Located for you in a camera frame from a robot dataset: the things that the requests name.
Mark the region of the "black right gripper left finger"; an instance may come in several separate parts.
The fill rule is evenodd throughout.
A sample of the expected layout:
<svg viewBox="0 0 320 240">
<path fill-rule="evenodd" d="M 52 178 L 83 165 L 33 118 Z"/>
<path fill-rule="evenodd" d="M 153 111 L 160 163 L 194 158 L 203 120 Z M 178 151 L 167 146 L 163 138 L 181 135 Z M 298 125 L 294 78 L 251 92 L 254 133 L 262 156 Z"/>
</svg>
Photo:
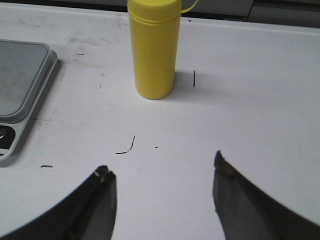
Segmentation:
<svg viewBox="0 0 320 240">
<path fill-rule="evenodd" d="M 50 210 L 3 240 L 110 240 L 117 215 L 117 178 L 99 166 Z"/>
</svg>

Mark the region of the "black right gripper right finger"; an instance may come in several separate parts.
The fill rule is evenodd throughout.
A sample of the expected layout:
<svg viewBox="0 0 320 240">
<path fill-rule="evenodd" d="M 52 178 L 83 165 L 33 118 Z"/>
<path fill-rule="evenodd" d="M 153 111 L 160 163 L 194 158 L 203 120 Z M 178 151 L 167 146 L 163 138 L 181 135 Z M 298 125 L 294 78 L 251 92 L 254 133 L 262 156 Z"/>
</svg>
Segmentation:
<svg viewBox="0 0 320 240">
<path fill-rule="evenodd" d="M 220 151 L 212 197 L 227 240 L 318 240 L 320 226 L 279 203 L 245 178 Z"/>
</svg>

